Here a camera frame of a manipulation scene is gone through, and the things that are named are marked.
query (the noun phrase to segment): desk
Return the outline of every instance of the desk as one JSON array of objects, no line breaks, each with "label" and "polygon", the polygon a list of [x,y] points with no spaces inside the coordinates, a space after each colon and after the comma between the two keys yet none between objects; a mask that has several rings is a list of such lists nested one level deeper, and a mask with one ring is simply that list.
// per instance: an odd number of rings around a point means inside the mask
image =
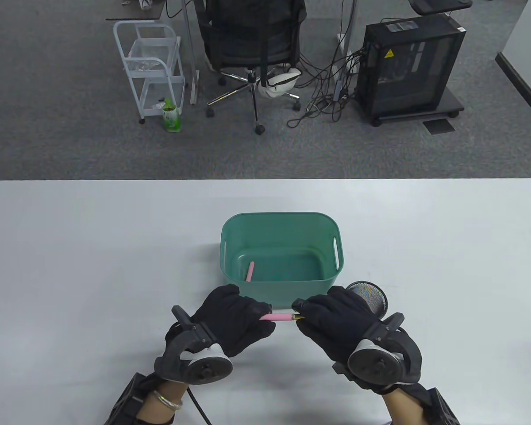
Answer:
[{"label": "desk", "polygon": [[[138,0],[131,0],[130,4],[122,5],[121,0],[108,0],[109,17],[108,21],[118,20],[160,20],[173,28],[171,19],[165,11],[165,0],[154,0],[152,7],[149,10],[142,10]],[[189,56],[191,59],[191,105],[196,104],[196,98],[199,89],[199,70],[195,64],[195,53],[193,51],[193,41],[191,36],[191,26],[189,24],[189,15],[187,14],[186,0],[181,0],[181,9],[183,11],[183,20],[185,21],[185,28],[187,32],[187,41],[189,43]]]},{"label": "desk", "polygon": [[[531,180],[0,182],[0,424],[101,424],[173,322],[219,283],[223,223],[319,211],[342,233],[338,285],[405,314],[465,425],[531,424]],[[194,389],[214,425],[376,425],[291,322]],[[177,424],[203,424],[186,399]]]}]

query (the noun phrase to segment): black glove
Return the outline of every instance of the black glove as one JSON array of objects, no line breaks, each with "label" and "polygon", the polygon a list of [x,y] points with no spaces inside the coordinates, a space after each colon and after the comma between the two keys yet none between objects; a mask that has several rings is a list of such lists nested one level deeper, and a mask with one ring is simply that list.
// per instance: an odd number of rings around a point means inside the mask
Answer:
[{"label": "black glove", "polygon": [[[367,330],[379,319],[366,301],[341,286],[333,286],[326,295],[316,295],[308,300],[297,299],[292,308],[304,316],[296,321],[299,330],[311,338],[327,356],[347,368],[350,354],[356,350]],[[347,375],[363,389],[386,394],[397,386],[382,387],[369,384]]]},{"label": "black glove", "polygon": [[[215,334],[224,354],[233,357],[250,344],[272,334],[275,323],[259,320],[268,313],[271,313],[269,304],[240,296],[236,285],[225,285],[219,286],[207,296],[191,321],[204,322]],[[165,341],[169,343],[181,332],[179,324],[174,324],[167,332]]]}]

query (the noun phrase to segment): computer tower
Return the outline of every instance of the computer tower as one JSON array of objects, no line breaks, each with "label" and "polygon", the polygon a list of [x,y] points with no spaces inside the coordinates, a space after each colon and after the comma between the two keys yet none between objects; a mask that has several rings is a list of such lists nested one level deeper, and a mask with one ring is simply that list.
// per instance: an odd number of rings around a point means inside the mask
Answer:
[{"label": "computer tower", "polygon": [[354,97],[371,119],[433,111],[466,30],[445,14],[368,25]]}]

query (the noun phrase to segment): pink marker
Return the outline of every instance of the pink marker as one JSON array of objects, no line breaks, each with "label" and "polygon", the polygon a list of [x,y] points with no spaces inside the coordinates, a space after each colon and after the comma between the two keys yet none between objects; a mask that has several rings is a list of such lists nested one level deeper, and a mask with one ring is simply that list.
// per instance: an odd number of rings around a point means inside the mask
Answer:
[{"label": "pink marker", "polygon": [[260,320],[269,320],[270,322],[291,322],[293,320],[299,320],[304,318],[300,314],[293,313],[272,313],[262,316]]},{"label": "pink marker", "polygon": [[248,274],[246,275],[246,282],[252,281],[252,275],[254,274],[254,266],[256,263],[253,261],[250,261],[250,266],[248,267]]}]

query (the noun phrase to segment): chair base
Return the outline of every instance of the chair base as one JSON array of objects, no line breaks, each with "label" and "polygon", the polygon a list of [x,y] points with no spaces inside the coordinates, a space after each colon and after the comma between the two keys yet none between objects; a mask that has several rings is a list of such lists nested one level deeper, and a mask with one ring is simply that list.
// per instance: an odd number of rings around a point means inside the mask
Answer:
[{"label": "chair base", "polygon": [[[225,73],[223,71],[220,71],[221,77],[219,78],[219,85],[226,85],[226,78],[229,77],[236,81],[241,81],[243,84],[239,87],[224,93],[223,95],[216,97],[212,101],[207,103],[207,118],[212,118],[215,116],[215,111],[212,108],[212,106],[215,103],[218,103],[227,97],[231,97],[232,95],[235,95],[236,93],[240,93],[242,91],[245,91],[246,89],[250,89],[250,93],[252,95],[252,101],[254,104],[254,117],[255,117],[255,128],[254,132],[258,135],[262,135],[264,131],[266,131],[266,128],[261,125],[258,121],[258,107],[256,105],[256,87],[260,82],[260,77],[256,77],[256,71],[255,69],[246,69],[248,73],[248,78],[240,77],[239,75],[235,75],[234,73]],[[300,111],[300,97],[298,95],[294,95],[291,93],[283,93],[284,96],[290,97],[295,100],[295,103],[293,104],[293,110],[294,111]]]}]

